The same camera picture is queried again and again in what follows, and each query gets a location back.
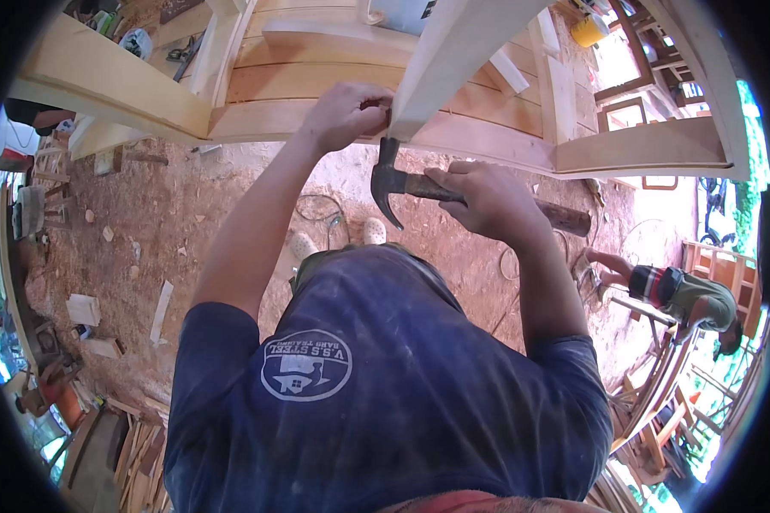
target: person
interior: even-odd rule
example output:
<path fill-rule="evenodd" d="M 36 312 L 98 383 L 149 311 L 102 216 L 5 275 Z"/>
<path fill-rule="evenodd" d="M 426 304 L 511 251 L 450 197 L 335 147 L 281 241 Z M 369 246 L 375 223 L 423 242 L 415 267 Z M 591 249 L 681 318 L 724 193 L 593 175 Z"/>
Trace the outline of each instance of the person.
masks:
<path fill-rule="evenodd" d="M 164 482 L 177 511 L 590 508 L 574 501 L 607 461 L 607 397 L 562 250 L 509 169 L 426 173 L 465 196 L 440 204 L 454 219 L 515 251 L 527 356 L 472 324 L 430 264 L 377 244 L 308 251 L 260 344 L 260 301 L 308 175 L 381 132 L 392 95 L 330 88 L 207 252 L 172 389 Z"/>
<path fill-rule="evenodd" d="M 699 328 L 719 332 L 719 347 L 714 360 L 720 354 L 729 355 L 738 351 L 743 327 L 736 299 L 726 286 L 677 268 L 633 265 L 616 254 L 593 248 L 587 248 L 576 261 L 576 279 L 580 279 L 593 262 L 599 262 L 613 271 L 598 274 L 598 286 L 603 287 L 599 290 L 614 284 L 625 286 L 630 297 L 649 303 L 675 318 L 681 324 L 676 335 L 677 343 L 686 341 L 693 330 Z"/>
<path fill-rule="evenodd" d="M 41 137 L 50 136 L 62 121 L 73 120 L 76 115 L 74 111 L 13 97 L 6 98 L 3 107 L 10 120 L 35 128 Z"/>
<path fill-rule="evenodd" d="M 58 356 L 56 360 L 48 364 L 43 369 L 40 379 L 37 381 L 37 388 L 29 389 L 29 380 L 31 379 L 31 369 L 25 370 L 25 382 L 21 389 L 21 396 L 15 399 L 15 407 L 21 414 L 31 413 L 35 417 L 46 415 L 51 405 L 59 401 L 65 385 L 77 376 L 80 366 L 65 374 L 63 363 L 65 356 Z"/>

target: sawdust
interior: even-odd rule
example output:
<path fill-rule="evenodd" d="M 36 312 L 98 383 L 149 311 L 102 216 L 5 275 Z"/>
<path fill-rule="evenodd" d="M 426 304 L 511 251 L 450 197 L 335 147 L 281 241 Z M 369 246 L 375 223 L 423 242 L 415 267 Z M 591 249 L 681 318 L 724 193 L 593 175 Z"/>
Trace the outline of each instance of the sawdust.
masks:
<path fill-rule="evenodd" d="M 60 341 L 85 363 L 82 378 L 90 390 L 108 392 L 130 404 L 143 405 L 145 395 L 167 402 L 171 394 L 177 337 L 197 281 L 209 243 L 236 201 L 265 169 L 281 144 L 233 144 L 200 155 L 191 148 L 144 139 L 124 149 L 122 170 L 105 177 L 92 175 L 92 158 L 66 164 L 71 190 L 79 211 L 91 209 L 97 221 L 74 217 L 71 231 L 52 231 L 47 257 L 32 259 L 26 292 L 31 306 L 53 320 Z M 128 152 L 162 155 L 167 166 L 133 162 Z M 348 241 L 362 242 L 364 221 L 382 218 L 370 197 L 370 172 L 377 158 L 374 146 L 352 145 L 332 153 L 318 164 L 303 194 L 328 195 L 337 200 L 343 218 L 334 227 L 329 220 L 308 221 L 297 213 L 289 232 L 305 231 L 320 250 L 341 247 Z M 426 167 L 446 168 L 456 160 L 431 152 L 400 152 L 397 166 L 409 172 Z M 566 244 L 566 259 L 573 261 L 589 242 L 601 251 L 620 249 L 639 262 L 668 264 L 681 261 L 679 237 L 691 236 L 696 226 L 696 182 L 681 179 L 678 189 L 634 191 L 603 184 L 610 221 L 596 223 L 602 213 L 581 180 L 560 181 L 520 171 L 537 197 L 594 214 L 592 237 L 557 238 Z M 336 207 L 328 201 L 315 203 L 304 213 L 319 218 Z M 506 246 L 465 231 L 436 205 L 409 196 L 393 195 L 391 205 L 406 230 L 387 226 L 388 239 L 399 242 L 430 261 L 447 280 L 465 313 L 477 326 L 510 347 L 522 351 L 523 338 L 518 312 L 518 280 L 515 261 L 509 264 Z M 648 221 L 631 229 L 640 221 Z M 102 227 L 114 228 L 111 242 L 103 240 Z M 137 255 L 133 242 L 139 244 Z M 287 280 L 296 265 L 283 249 L 259 311 L 261 337 L 273 333 L 291 298 Z M 149 341 L 151 323 L 163 282 L 175 285 L 168 305 L 161 338 Z M 124 347 L 119 360 L 87 351 L 68 336 L 71 324 L 65 300 L 71 293 L 96 296 L 103 321 L 96 336 L 113 336 Z M 649 326 L 635 323 L 617 305 L 600 305 L 588 299 L 585 305 L 598 363 L 610 387 L 633 367 L 649 346 Z"/>

